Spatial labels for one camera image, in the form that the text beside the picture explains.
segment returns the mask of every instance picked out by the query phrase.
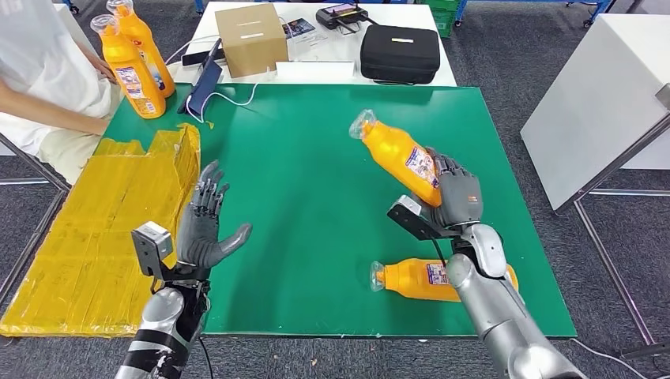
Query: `silver robotic arm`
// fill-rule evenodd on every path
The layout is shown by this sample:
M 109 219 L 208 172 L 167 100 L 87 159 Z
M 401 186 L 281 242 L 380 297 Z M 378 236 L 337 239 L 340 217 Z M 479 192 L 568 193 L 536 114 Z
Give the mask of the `silver robotic arm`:
M 175 267 L 163 263 L 172 252 L 169 231 L 148 222 L 131 232 L 142 273 L 153 276 L 154 286 L 160 281 L 161 287 L 158 291 L 152 288 L 153 295 L 115 379 L 181 376 L 209 311 L 211 268 L 235 252 L 251 233 L 251 225 L 246 223 L 218 241 L 219 213 L 228 189 L 228 184 L 217 189 L 222 176 L 217 161 L 202 171 L 179 222 Z
M 446 274 L 486 345 L 501 378 L 572 379 L 586 376 L 547 340 L 506 276 L 498 233 L 480 223 L 479 181 L 451 158 L 428 149 L 439 176 L 438 208 L 403 196 L 388 216 L 419 240 L 451 240 Z

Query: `cardboard box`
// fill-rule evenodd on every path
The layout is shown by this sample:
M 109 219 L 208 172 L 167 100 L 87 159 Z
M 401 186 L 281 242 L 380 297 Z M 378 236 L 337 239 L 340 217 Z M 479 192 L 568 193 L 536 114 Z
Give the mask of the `cardboard box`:
M 245 6 L 214 13 L 228 69 L 244 77 L 277 69 L 288 61 L 286 36 L 272 4 Z

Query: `person's arm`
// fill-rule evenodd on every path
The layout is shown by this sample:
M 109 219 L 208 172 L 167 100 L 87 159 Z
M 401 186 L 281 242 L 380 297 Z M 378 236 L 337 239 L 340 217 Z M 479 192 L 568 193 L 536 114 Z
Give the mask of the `person's arm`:
M 102 135 L 108 122 L 78 114 L 46 100 L 16 92 L 0 79 L 0 112 L 40 124 Z

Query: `person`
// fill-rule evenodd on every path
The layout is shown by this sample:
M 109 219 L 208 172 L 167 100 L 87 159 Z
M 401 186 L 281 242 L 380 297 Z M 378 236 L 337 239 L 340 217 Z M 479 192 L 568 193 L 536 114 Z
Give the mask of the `person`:
M 51 0 L 0 0 L 0 133 L 74 184 L 119 106 L 104 60 Z

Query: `yellow taped bundle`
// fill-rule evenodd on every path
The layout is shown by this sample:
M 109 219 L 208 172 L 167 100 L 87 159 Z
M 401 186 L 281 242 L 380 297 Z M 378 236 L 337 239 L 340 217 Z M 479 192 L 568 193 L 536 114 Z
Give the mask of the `yellow taped bundle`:
M 174 236 L 198 178 L 198 130 L 100 142 L 0 321 L 4 336 L 128 336 L 151 295 L 130 231 L 147 221 Z M 174 254 L 166 264 L 175 263 Z

